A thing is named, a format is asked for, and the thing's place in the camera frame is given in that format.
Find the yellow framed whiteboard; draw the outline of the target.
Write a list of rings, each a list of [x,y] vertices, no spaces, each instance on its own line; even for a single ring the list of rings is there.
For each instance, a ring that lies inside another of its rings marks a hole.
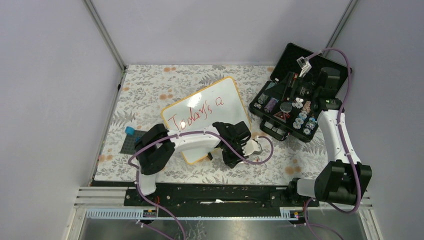
[[[196,131],[214,122],[252,124],[236,82],[225,77],[177,101],[161,111],[161,117],[170,130]]]

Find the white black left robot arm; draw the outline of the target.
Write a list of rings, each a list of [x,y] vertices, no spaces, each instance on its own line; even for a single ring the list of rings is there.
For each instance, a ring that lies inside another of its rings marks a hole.
[[[155,200],[156,175],[170,158],[180,152],[205,149],[207,153],[221,149],[222,159],[230,168],[261,152],[258,143],[251,139],[251,132],[244,121],[236,124],[214,122],[198,130],[170,130],[164,124],[156,124],[134,144],[136,159],[136,199],[144,206]]]

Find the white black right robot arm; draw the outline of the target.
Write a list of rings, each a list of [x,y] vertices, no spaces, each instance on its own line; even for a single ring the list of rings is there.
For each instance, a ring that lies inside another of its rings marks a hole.
[[[320,202],[358,207],[372,177],[349,139],[343,103],[336,97],[350,76],[346,67],[286,70],[276,67],[260,90],[265,97],[259,112],[261,129],[283,141],[288,136],[308,143],[321,130],[328,163],[315,179],[295,177],[282,199],[299,206],[313,198]]]

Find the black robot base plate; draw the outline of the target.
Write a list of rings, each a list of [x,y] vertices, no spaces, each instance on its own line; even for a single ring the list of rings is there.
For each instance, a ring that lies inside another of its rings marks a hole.
[[[75,206],[94,209],[155,209],[175,216],[177,208],[281,208],[303,212],[307,197],[291,196],[286,186],[157,183],[154,193],[140,197],[134,183],[95,182],[81,187]]]

